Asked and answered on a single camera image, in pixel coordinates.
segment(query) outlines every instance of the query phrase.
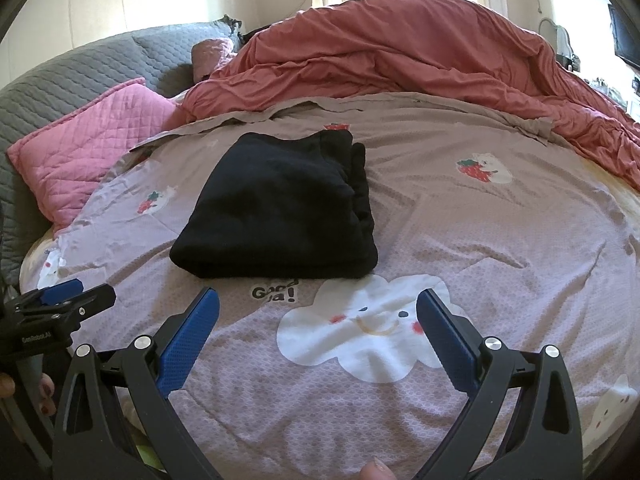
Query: black clamp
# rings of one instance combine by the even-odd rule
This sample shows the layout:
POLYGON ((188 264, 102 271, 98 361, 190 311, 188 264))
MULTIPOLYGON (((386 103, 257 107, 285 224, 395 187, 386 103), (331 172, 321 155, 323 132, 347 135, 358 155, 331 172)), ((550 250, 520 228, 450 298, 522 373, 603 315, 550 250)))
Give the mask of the black clamp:
MULTIPOLYGON (((66 344, 82 316, 113 304, 110 289, 98 287, 75 296, 72 303, 57 297, 52 306, 47 304, 52 301, 47 294, 37 294, 41 291, 25 295, 18 309, 15 305, 11 308, 22 316, 45 316, 33 318, 41 323, 36 332, 41 335, 45 328, 53 330, 52 341, 48 336, 34 338, 36 332, 26 332, 22 318, 9 316, 14 321, 0 332, 5 357, 35 355, 30 352, 53 348, 49 345, 54 340, 66 344), (37 314, 31 313, 33 298, 42 303, 37 314), (49 307, 56 310, 49 312, 49 307), (55 314, 60 314, 56 318, 59 324, 50 325, 55 314)), ((468 395, 468 402, 414 480, 581 480, 580 420, 558 348, 519 352, 496 337, 483 338, 468 319, 452 315, 431 289, 419 295, 416 308, 418 321, 444 370, 454 387, 468 395), (520 396, 498 453, 490 464, 471 471, 510 388, 520 388, 520 396)), ((108 352, 80 345, 66 377, 56 419, 53 479, 222 480, 168 400, 170 392, 184 385, 219 314, 217 294, 204 288, 183 314, 168 318, 153 336, 139 336, 126 348, 108 352), (164 470, 145 465, 141 459, 116 387, 129 389, 164 470)))
POLYGON ((483 338, 431 289, 416 307, 451 383, 468 401, 414 480, 581 480, 580 418, 558 348, 519 352, 497 337, 483 338), (520 395, 498 453, 471 471, 510 388, 520 395))
POLYGON ((87 319, 113 306, 109 285, 83 291, 79 280, 32 290, 0 308, 0 372, 14 379, 15 394, 0 400, 11 424, 43 470, 51 467, 53 426, 39 409, 42 356, 71 345, 87 319))
POLYGON ((54 480, 222 480, 191 439, 168 400, 180 389, 220 314, 205 288, 183 314, 128 347, 96 352, 80 345, 66 376, 56 420, 54 480), (115 391, 129 389, 164 471, 140 458, 115 391))

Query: pink quilted pillow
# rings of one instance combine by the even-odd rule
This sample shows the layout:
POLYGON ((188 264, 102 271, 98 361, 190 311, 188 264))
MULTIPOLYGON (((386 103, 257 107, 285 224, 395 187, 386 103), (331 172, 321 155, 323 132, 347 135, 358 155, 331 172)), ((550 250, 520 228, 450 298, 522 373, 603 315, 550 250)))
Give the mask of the pink quilted pillow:
POLYGON ((184 112, 144 78, 132 79, 21 138, 7 155, 56 232, 71 224, 124 153, 185 122, 184 112))
POLYGON ((209 75, 227 66, 236 57, 234 42, 229 38, 204 40, 193 45, 191 63, 193 65, 193 83, 209 79, 209 75))

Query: pink bedsheet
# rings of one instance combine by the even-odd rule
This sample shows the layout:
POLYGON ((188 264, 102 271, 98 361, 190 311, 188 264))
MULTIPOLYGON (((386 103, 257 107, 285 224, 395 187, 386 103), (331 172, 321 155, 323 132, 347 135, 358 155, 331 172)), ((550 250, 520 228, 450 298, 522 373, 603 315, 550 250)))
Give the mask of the pink bedsheet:
POLYGON ((257 34, 183 106, 203 119, 388 91, 550 117, 578 153, 640 190, 640 124, 562 69, 540 36, 466 0, 353 0, 299 13, 257 34))

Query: gray headboard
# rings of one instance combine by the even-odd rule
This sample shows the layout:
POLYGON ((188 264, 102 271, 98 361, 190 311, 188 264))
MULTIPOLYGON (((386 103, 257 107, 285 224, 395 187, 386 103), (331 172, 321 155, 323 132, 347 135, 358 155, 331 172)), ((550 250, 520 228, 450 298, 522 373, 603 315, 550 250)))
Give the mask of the gray headboard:
POLYGON ((144 77, 172 97, 193 85, 191 47, 207 38, 231 38, 241 47, 241 22, 225 16, 126 32, 65 52, 0 89, 0 202, 4 237, 0 275, 18 288, 20 264, 50 227, 35 198, 6 156, 16 140, 92 101, 117 83, 144 77))

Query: rumpled bedsheet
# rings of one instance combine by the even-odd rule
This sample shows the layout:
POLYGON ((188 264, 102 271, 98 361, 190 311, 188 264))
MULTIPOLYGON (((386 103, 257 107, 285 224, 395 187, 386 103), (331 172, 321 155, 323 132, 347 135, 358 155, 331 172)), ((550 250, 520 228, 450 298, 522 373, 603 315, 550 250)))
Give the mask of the rumpled bedsheet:
POLYGON ((199 120, 388 91, 552 118, 576 152, 640 190, 640 125, 562 69, 542 37, 466 0, 352 0, 299 13, 257 34, 183 106, 199 120))

